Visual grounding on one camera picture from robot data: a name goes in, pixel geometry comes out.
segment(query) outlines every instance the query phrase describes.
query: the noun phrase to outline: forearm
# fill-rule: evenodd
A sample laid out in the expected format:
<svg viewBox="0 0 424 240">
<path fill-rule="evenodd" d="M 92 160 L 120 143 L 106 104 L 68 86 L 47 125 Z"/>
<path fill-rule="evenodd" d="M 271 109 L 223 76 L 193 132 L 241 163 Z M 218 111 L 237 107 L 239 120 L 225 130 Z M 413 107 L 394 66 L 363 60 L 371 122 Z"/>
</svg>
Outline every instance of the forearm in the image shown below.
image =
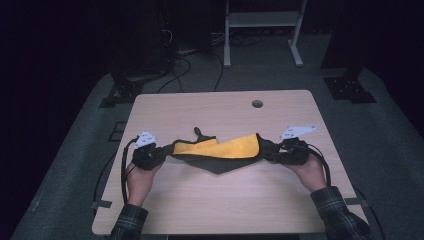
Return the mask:
<svg viewBox="0 0 424 240">
<path fill-rule="evenodd" d="M 144 208 L 126 204 L 108 239 L 138 240 L 148 213 Z"/>
<path fill-rule="evenodd" d="M 324 221 L 328 239 L 373 239 L 368 224 L 349 211 L 337 187 L 315 191 L 311 198 Z"/>
</svg>

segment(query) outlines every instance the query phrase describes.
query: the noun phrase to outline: white plastic part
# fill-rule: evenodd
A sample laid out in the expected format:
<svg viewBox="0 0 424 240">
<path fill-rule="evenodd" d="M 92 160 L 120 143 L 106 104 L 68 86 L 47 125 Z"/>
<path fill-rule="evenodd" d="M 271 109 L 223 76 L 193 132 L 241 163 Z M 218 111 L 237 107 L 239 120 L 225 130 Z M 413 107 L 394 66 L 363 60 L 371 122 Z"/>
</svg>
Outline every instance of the white plastic part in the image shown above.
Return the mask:
<svg viewBox="0 0 424 240">
<path fill-rule="evenodd" d="M 300 135 L 309 133 L 317 129 L 315 126 L 306 127 L 287 127 L 286 131 L 281 135 L 281 139 L 295 138 Z"/>
<path fill-rule="evenodd" d="M 154 143 L 157 140 L 158 139 L 149 132 L 143 131 L 140 134 L 140 137 L 138 138 L 137 142 L 135 143 L 135 149 Z"/>
</svg>

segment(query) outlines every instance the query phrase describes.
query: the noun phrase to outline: person's left hand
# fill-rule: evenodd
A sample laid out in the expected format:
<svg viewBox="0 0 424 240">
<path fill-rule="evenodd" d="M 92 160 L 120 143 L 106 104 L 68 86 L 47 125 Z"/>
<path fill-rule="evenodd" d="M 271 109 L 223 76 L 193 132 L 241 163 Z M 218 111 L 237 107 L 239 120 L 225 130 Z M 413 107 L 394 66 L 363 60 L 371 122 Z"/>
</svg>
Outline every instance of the person's left hand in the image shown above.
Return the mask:
<svg viewBox="0 0 424 240">
<path fill-rule="evenodd" d="M 152 189 L 153 178 L 163 163 L 154 167 L 152 170 L 143 170 L 136 167 L 133 163 L 127 166 L 127 184 L 128 184 L 128 204 L 141 207 L 144 200 Z"/>
</svg>

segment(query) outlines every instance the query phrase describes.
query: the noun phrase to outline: gray carpet floor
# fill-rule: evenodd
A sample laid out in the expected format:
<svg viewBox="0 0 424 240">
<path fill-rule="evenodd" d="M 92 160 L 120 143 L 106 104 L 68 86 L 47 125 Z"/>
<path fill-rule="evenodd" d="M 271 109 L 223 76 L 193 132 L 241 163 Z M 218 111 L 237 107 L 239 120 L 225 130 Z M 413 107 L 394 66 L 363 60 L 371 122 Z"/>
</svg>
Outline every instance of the gray carpet floor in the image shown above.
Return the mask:
<svg viewBox="0 0 424 240">
<path fill-rule="evenodd" d="M 424 142 L 388 94 L 384 83 L 364 69 L 359 81 L 377 103 L 352 104 L 333 100 L 323 77 L 339 76 L 343 69 L 321 70 L 330 35 L 302 34 L 299 51 L 305 66 L 297 68 L 287 46 L 288 36 L 263 37 L 248 48 L 232 48 L 232 66 L 223 70 L 217 91 L 307 89 L 312 92 L 336 149 L 354 186 L 375 210 L 387 239 L 423 239 L 424 228 Z M 222 47 L 214 49 L 223 57 Z M 190 71 L 180 78 L 184 92 L 211 92 L 220 76 L 215 55 L 196 53 L 184 59 Z M 175 61 L 175 73 L 188 64 Z M 143 93 L 156 93 L 172 79 L 169 74 L 145 85 Z M 125 122 L 131 104 L 99 108 L 113 86 L 110 75 L 99 79 L 62 147 L 32 205 L 12 239 L 103 239 L 91 231 L 97 180 L 106 166 L 98 191 L 101 197 L 110 164 L 119 142 L 110 136 L 117 122 Z M 176 81 L 161 93 L 178 92 Z M 119 125 L 123 130 L 125 124 Z M 113 135 L 119 140 L 119 132 Z M 364 209 L 376 239 L 381 239 L 377 222 Z M 165 239 L 164 237 L 147 237 Z M 323 234 L 301 239 L 325 239 Z"/>
</svg>

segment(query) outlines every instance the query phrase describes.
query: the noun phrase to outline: person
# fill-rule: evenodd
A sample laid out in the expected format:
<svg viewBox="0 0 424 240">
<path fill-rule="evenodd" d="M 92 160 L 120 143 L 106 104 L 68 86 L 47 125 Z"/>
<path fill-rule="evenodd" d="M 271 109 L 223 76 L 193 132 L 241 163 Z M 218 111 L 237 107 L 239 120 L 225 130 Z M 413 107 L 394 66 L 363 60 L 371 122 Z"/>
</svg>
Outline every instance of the person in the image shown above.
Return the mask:
<svg viewBox="0 0 424 240">
<path fill-rule="evenodd" d="M 148 211 L 142 208 L 143 202 L 153 184 L 153 178 L 162 164 L 150 171 L 142 170 L 130 163 L 128 174 L 128 202 L 123 207 L 118 220 L 108 239 L 140 239 L 143 224 Z M 373 239 L 368 224 L 351 213 L 339 190 L 335 186 L 328 187 L 324 170 L 318 158 L 309 155 L 304 165 L 284 165 L 292 170 L 311 194 L 319 216 L 324 221 L 327 239 Z"/>
</svg>

